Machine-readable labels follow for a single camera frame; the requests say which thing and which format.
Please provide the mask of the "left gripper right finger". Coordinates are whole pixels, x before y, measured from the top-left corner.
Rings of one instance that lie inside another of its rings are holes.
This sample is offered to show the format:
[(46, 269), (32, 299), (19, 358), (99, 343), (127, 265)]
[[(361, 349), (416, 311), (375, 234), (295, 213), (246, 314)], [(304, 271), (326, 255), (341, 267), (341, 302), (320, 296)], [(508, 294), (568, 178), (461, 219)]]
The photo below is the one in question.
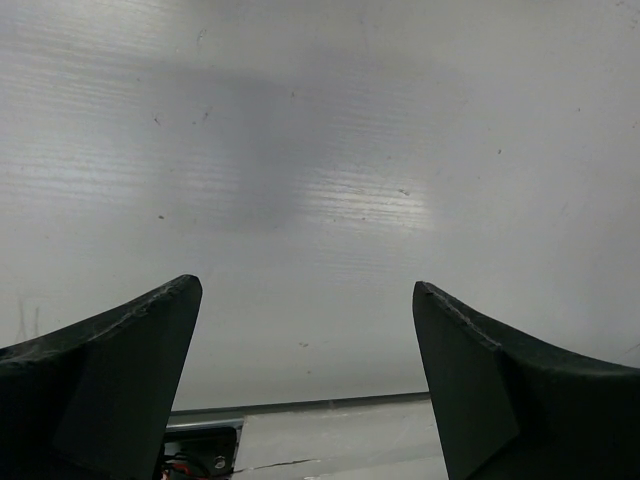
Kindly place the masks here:
[(412, 311), (452, 479), (635, 479), (639, 372), (554, 346), (433, 284)]

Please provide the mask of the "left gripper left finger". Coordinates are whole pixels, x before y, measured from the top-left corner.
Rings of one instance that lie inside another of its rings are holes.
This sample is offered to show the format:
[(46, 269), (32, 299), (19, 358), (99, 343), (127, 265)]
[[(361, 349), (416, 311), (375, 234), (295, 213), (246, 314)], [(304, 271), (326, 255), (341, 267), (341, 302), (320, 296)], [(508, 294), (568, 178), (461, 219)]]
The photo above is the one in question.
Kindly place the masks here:
[(202, 299), (179, 276), (1, 350), (4, 479), (159, 479)]

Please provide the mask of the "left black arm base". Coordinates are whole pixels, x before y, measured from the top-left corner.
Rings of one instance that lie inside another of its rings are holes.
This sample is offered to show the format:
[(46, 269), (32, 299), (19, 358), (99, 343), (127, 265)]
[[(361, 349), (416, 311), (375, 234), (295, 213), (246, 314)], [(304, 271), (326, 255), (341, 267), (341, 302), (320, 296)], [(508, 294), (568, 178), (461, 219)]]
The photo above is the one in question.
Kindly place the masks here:
[(160, 479), (231, 479), (243, 425), (238, 409), (172, 412), (158, 459)]

